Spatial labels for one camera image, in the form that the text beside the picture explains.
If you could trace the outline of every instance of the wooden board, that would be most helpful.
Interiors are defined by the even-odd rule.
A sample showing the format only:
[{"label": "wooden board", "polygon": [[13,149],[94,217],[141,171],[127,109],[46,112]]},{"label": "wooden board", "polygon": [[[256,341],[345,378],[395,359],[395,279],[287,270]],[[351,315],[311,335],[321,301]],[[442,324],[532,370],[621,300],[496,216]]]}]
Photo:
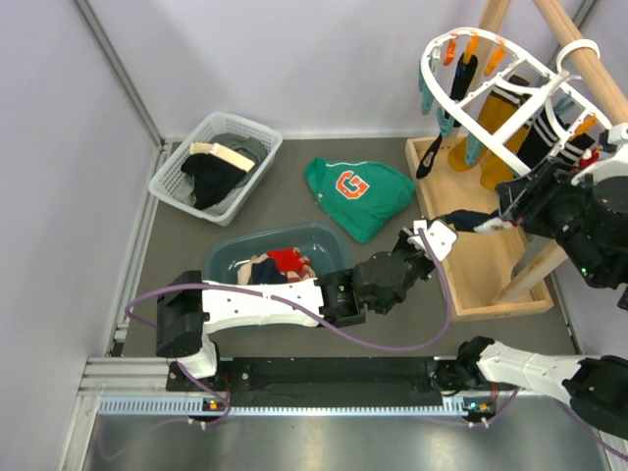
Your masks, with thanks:
[{"label": "wooden board", "polygon": [[[419,165],[419,156],[423,156],[433,140],[425,137],[406,142],[405,154],[412,175]],[[458,173],[447,163],[446,154],[455,143],[449,141],[441,148],[432,173],[416,183],[421,211],[428,218],[455,209],[489,213],[497,209],[495,194],[480,186],[480,166]],[[445,259],[454,298],[454,320],[537,314],[553,307],[550,291],[543,281],[508,301],[493,303],[510,282],[512,268],[524,250],[525,237],[518,229],[489,235],[458,233],[458,241]]]}]

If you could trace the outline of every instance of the white wall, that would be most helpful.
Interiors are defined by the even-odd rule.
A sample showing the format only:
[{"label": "white wall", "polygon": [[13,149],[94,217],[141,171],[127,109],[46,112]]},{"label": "white wall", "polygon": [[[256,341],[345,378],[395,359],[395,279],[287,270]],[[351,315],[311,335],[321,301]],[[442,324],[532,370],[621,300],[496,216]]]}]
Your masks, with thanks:
[{"label": "white wall", "polygon": [[[624,94],[628,95],[628,63],[625,18],[628,3],[601,1],[583,34],[598,43],[602,62]],[[556,271],[569,317],[582,349],[588,353],[610,353],[628,358],[628,312],[616,307],[623,292],[591,289],[577,270],[566,262]]]},{"label": "white wall", "polygon": [[[480,0],[91,0],[157,127],[187,135],[229,111],[286,136],[416,135],[428,41],[476,26]],[[581,0],[563,0],[573,14]],[[555,42],[532,0],[504,35],[546,60]]]},{"label": "white wall", "polygon": [[0,469],[52,469],[154,148],[69,0],[0,15]]}]

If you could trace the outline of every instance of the laundry basket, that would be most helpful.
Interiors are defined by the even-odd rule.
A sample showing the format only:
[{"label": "laundry basket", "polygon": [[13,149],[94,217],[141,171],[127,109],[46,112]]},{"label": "laundry basket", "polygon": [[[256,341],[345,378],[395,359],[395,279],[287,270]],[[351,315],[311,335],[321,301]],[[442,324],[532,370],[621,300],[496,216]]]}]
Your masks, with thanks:
[{"label": "laundry basket", "polygon": [[[255,170],[252,178],[242,188],[233,204],[224,213],[214,213],[211,208],[201,211],[178,201],[175,196],[180,186],[189,185],[184,178],[185,174],[181,171],[181,165],[189,156],[189,145],[193,142],[209,142],[216,134],[222,134],[224,132],[232,132],[244,137],[254,137],[258,139],[264,144],[264,147],[266,147],[268,155]],[[148,184],[148,191],[164,203],[175,206],[197,218],[206,219],[219,226],[228,226],[236,216],[237,211],[239,211],[246,199],[253,192],[253,189],[259,185],[266,172],[270,169],[275,160],[277,149],[282,145],[282,141],[281,134],[264,125],[241,118],[240,116],[230,115],[229,113],[212,113],[198,125],[175,153],[170,156],[162,168],[159,169]]]}]

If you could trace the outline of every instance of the gray cloth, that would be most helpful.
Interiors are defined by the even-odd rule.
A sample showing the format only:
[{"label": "gray cloth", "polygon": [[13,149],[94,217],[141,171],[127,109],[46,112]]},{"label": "gray cloth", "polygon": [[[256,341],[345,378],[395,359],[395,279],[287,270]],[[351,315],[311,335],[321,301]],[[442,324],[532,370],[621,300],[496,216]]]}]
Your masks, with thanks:
[{"label": "gray cloth", "polygon": [[[259,165],[268,155],[268,151],[266,150],[266,147],[264,147],[264,144],[262,144],[256,138],[243,137],[232,132],[217,134],[209,141],[209,143],[222,144],[225,147],[229,147],[231,150],[234,150],[235,152],[255,162],[255,167],[253,167],[251,171],[244,176],[244,178],[235,186],[234,189],[230,191],[225,199],[203,210],[203,212],[207,214],[222,215],[225,214],[225,212],[232,206],[232,204],[234,204],[246,183],[251,179]],[[175,191],[175,199],[183,204],[186,204],[187,206],[193,206],[195,201],[193,188],[194,181],[192,177],[183,177],[183,181]]]}]

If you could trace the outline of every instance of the gray plastic bin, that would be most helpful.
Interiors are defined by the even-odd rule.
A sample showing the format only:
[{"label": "gray plastic bin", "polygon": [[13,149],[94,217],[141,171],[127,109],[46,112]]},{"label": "gray plastic bin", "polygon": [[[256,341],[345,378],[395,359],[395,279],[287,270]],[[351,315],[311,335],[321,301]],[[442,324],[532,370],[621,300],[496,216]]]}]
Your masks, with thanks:
[{"label": "gray plastic bin", "polygon": [[319,277],[353,266],[344,238],[336,228],[325,223],[305,223],[219,243],[205,257],[203,280],[235,285],[237,270],[252,256],[290,247],[298,248],[310,259]]}]

